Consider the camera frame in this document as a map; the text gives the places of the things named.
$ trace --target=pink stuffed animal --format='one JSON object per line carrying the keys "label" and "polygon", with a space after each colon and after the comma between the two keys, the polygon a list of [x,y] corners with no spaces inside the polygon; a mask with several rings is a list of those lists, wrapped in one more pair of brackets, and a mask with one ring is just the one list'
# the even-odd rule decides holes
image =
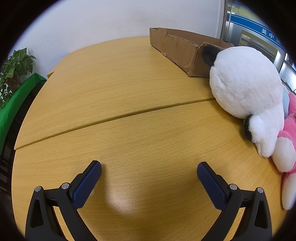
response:
{"label": "pink stuffed animal", "polygon": [[289,100],[289,116],[272,155],[277,169],[285,173],[281,200],[286,210],[291,209],[296,200],[296,96],[289,93]]}

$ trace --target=wood grain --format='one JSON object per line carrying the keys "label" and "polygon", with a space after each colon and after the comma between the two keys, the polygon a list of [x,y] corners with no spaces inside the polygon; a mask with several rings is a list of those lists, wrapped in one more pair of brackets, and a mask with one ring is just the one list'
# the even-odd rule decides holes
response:
{"label": "wood grain", "polygon": [[150,45],[119,39],[67,55],[31,105],[15,149],[122,116],[214,99],[207,78],[189,78]]}
{"label": "wood grain", "polygon": [[281,175],[258,156],[242,128],[242,120],[213,100],[120,118],[23,147],[16,151],[12,174],[16,223],[24,232],[35,186],[57,188],[99,160],[102,176],[79,209],[98,240],[201,240],[219,215],[196,175],[198,163],[207,161],[228,183],[264,188],[275,232],[286,214]]}

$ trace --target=green cloth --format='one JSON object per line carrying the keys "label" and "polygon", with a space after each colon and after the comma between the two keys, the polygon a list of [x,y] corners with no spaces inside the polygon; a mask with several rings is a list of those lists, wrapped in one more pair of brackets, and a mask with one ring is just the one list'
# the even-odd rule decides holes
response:
{"label": "green cloth", "polygon": [[32,74],[21,85],[21,87],[11,96],[3,109],[0,109],[0,153],[2,153],[4,141],[8,130],[21,105],[28,97],[29,93],[39,83],[46,82],[46,79],[37,73]]}

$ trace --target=blue textured pad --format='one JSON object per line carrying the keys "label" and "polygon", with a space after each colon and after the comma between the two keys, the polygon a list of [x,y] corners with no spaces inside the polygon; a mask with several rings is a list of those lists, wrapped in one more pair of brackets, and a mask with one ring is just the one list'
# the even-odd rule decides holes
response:
{"label": "blue textured pad", "polygon": [[96,185],[101,175],[102,167],[97,162],[90,171],[86,174],[85,178],[80,182],[78,187],[73,192],[72,205],[75,209],[82,208],[91,194],[94,186]]}
{"label": "blue textured pad", "polygon": [[197,166],[197,176],[201,181],[204,189],[209,195],[216,209],[224,210],[226,208],[226,196],[221,187],[215,181],[208,169],[199,163]]}

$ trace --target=blue sign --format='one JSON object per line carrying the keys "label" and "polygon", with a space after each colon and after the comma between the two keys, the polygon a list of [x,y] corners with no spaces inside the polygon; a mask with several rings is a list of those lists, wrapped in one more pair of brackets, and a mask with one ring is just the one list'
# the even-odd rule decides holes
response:
{"label": "blue sign", "polygon": [[252,30],[252,31],[260,34],[261,36],[263,36],[263,37],[269,39],[270,41],[272,41],[273,43],[275,43],[281,49],[285,50],[285,48],[281,44],[281,41],[279,40],[279,38],[272,31],[270,31],[267,27],[265,27],[259,23],[256,23],[250,19],[247,19],[247,18],[244,18],[241,16],[237,16],[237,15],[231,15],[230,22],[235,23],[237,25],[240,25],[242,27],[245,27],[249,30]]}

